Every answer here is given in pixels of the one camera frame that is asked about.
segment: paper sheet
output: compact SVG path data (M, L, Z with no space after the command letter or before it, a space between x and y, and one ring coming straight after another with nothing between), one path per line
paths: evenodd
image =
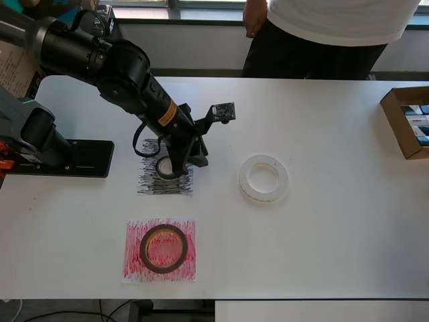
M146 139L143 141L141 151L150 153L156 151L158 141L156 139ZM137 186L138 195L173 195L192 193L192 183L194 182L194 167L187 164L188 174L172 180L161 179L156 173L156 162L163 156L167 156L167 147L161 144L161 152L153 158L141 158L139 167L139 183Z
M147 231L161 224L174 225L186 236L188 253L183 264L175 271L157 274L147 269L140 258L140 243ZM195 220L193 219L149 219L129 221L125 242L122 282L192 281L196 274Z

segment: wall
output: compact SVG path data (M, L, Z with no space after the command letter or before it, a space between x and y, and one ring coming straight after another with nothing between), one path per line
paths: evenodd
M147 52L153 68L241 69L251 43L244 27L122 25L121 31ZM427 31L405 31L374 71L429 71L428 36Z

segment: window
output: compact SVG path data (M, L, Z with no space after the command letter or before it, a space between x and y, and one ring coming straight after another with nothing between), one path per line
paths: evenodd
M246 0L101 0L121 7L169 7L196 9L242 9ZM418 13L429 13L429 0L421 0Z

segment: person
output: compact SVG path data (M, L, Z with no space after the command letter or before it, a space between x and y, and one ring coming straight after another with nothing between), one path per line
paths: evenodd
M244 77L364 80L420 0L247 0Z

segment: black tape roll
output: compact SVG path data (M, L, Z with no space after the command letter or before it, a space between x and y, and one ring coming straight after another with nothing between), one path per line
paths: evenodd
M180 254L180 257L172 265L160 267L152 264L152 262L149 260L147 256L147 247L149 246L149 243L152 240L152 238L157 233L161 233L163 231L175 233L180 238L180 241L182 242L182 253ZM141 260L143 261L147 269L158 274L170 273L175 269L179 268L180 265L182 265L183 262L185 261L187 253L188 253L188 241L186 240L186 236L183 233L183 231L181 231L179 228L173 225L162 224L149 229L147 233L143 236L143 239L141 240L141 243L140 243Z

